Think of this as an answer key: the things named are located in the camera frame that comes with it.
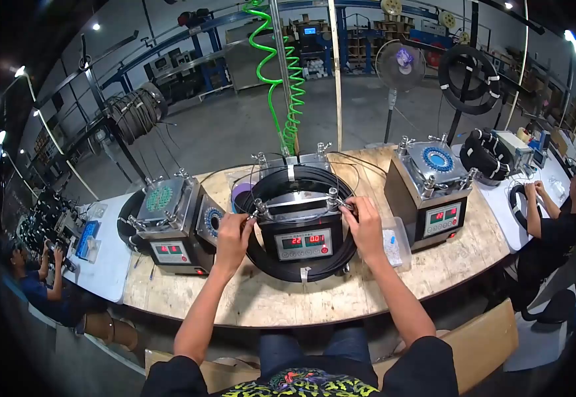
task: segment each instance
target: concrete floor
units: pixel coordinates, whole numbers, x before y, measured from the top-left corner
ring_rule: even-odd
[[[308,81],[305,89],[307,94],[303,98],[306,106],[303,108],[304,114],[299,117],[302,122],[299,129],[302,152],[314,151],[317,142],[330,141],[335,148],[336,113],[333,79]],[[171,139],[175,144],[167,136],[165,128],[162,128],[163,139],[175,156],[175,161],[166,152],[163,142],[155,131],[138,139],[130,149],[142,165],[138,150],[140,148],[152,176],[164,175],[154,147],[164,169],[170,175],[178,168],[175,162],[190,173],[198,174],[250,163],[251,153],[276,152],[279,145],[268,111],[266,90],[265,87],[257,87],[242,91],[239,95],[223,93],[207,99],[199,106],[168,117],[166,122],[177,124],[169,126]],[[342,94],[344,104],[342,148],[361,149],[366,144],[381,142],[387,120],[387,88],[376,76],[344,76]],[[446,100],[440,105],[441,96],[435,80],[426,80],[411,92],[399,94],[397,108],[407,120],[394,112],[390,142],[399,141],[403,135],[423,140],[429,134],[439,135],[448,132],[455,112]],[[275,93],[280,120],[285,119],[285,111],[282,114],[281,110],[282,102],[282,93]],[[467,133],[474,128],[493,126],[498,110],[499,106],[496,106],[484,115],[463,115],[454,143],[462,142]],[[505,106],[499,126],[504,125],[508,112],[509,107]],[[515,130],[525,124],[525,120],[515,112],[510,129]],[[137,174],[131,169],[128,161],[121,153],[117,158],[125,171],[136,181]],[[77,169],[101,199],[122,195],[132,188],[116,165],[104,154],[83,159],[77,165]],[[66,193],[69,198],[80,197],[80,202],[93,201],[93,197],[75,178],[67,185]],[[574,276],[564,276],[561,283],[565,284],[572,280],[575,280]],[[465,286],[441,294],[439,298],[423,302],[438,329],[454,329],[482,313],[487,301],[476,292],[479,291],[476,283],[467,283]],[[39,355],[39,362],[51,368],[48,370],[48,377],[56,380],[55,384],[65,391],[65,395],[139,395],[144,381],[140,374],[113,360],[89,340],[76,338],[65,329],[48,330],[46,325],[26,313],[27,310],[22,307],[20,316],[25,318],[25,327],[31,330],[27,338],[34,340],[35,350],[44,351]],[[151,316],[125,306],[114,306],[114,313],[134,321],[141,331],[141,345],[144,347],[172,351],[173,338],[180,325],[179,321]],[[372,360],[378,361],[389,356],[398,343],[398,334],[389,314],[366,319],[365,327],[369,335]],[[320,352],[330,332],[330,327],[313,327],[299,330],[298,335],[304,342],[309,340],[308,343],[304,343],[306,352],[317,353]],[[255,354],[257,333],[256,330],[216,328],[207,359]],[[548,369],[538,369],[529,374],[515,375],[498,371],[469,392],[469,395],[506,395],[507,393],[502,394],[500,391],[508,389],[516,396],[530,395],[532,385],[540,384],[548,377],[549,372]]]
[[[304,87],[306,94],[302,98],[306,105],[302,106],[304,114],[298,117],[301,121],[300,149],[302,153],[312,153],[316,150],[317,142],[332,142],[335,150],[337,125],[334,80],[312,80]],[[362,149],[367,144],[382,142],[387,122],[387,87],[374,75],[348,75],[342,78],[341,91],[342,149]],[[166,173],[173,175],[178,164],[196,175],[250,163],[252,153],[278,152],[279,140],[268,109],[267,92],[266,86],[259,86],[240,91],[239,95],[228,91],[208,98],[198,106],[170,115],[165,121],[176,126],[160,124],[161,134],[151,131],[130,146],[130,150],[142,170],[154,177],[166,176]],[[425,140],[428,135],[448,133],[455,110],[446,100],[442,100],[441,104],[441,98],[442,92],[434,79],[426,79],[408,93],[400,93],[396,104],[400,113],[394,111],[389,141],[399,142],[403,135]],[[273,99],[278,119],[285,120],[284,97],[280,88],[276,90]],[[499,108],[500,104],[487,114],[478,116],[463,114],[454,143],[463,142],[474,128],[492,127]],[[505,125],[509,110],[510,107],[506,105],[502,111],[500,127]],[[525,124],[525,119],[516,111],[510,128],[517,129]],[[165,149],[163,141],[175,160]],[[125,172],[137,182],[139,178],[128,160],[118,148],[116,152]],[[105,154],[84,158],[76,168],[101,199],[122,195],[131,189],[131,184]],[[93,201],[91,194],[77,178],[72,178],[67,185],[66,195],[72,199],[80,197],[80,202]]]

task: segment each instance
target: person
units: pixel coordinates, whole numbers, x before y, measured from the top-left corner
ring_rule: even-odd
[[[562,211],[548,195],[542,181],[525,184],[527,232],[533,236],[515,260],[516,284],[511,282],[510,297],[516,311],[524,310],[537,296],[542,282],[562,267],[576,245],[576,166],[570,179],[569,210]],[[537,196],[550,218],[540,218]]]
[[[72,283],[64,287],[62,267],[63,250],[54,247],[54,283],[48,285],[49,240],[43,243],[38,270],[29,270],[27,251],[15,240],[7,242],[2,255],[11,266],[14,278],[28,302],[55,322],[77,333],[88,333],[105,342],[117,342],[133,350],[137,346],[137,331],[125,322],[112,319],[107,312],[107,301]]]
[[[436,329],[420,302],[398,277],[383,250],[382,225],[369,198],[349,198],[358,220],[341,206],[361,257],[369,266],[389,312],[409,346],[384,375],[382,391],[371,364],[362,328],[340,327],[321,356],[305,356],[287,332],[260,337],[260,377],[211,396],[457,396],[458,383],[451,346],[436,337]],[[217,236],[215,264],[173,344],[171,361],[155,363],[141,396],[206,396],[199,370],[211,338],[215,312],[224,287],[240,266],[254,220],[227,214]]]

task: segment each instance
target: control panel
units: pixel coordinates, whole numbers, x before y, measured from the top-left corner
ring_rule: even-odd
[[[424,214],[424,233],[422,237],[440,234],[444,230],[458,226],[461,205],[462,202],[453,202],[440,208],[428,210]]]
[[[161,264],[191,264],[182,242],[151,243],[151,248]]]
[[[279,260],[326,257],[333,253],[330,229],[275,236]]]

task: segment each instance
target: clear plastic box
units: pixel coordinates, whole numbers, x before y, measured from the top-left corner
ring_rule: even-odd
[[[382,219],[382,246],[392,267],[397,267],[399,272],[411,269],[411,248],[403,219],[399,217]]]

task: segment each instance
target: black t-shirt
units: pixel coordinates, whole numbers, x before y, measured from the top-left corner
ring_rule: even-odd
[[[539,283],[563,266],[576,244],[576,213],[542,218],[541,239],[533,238],[520,252],[518,282]]]
[[[258,378],[210,394],[227,397],[364,397],[384,394],[399,396],[457,396],[458,382],[451,346],[435,337],[415,341],[409,351],[387,370],[382,392],[371,365],[347,358],[306,356],[288,363],[269,378]],[[176,356],[155,363],[141,396],[209,396],[195,361]]]

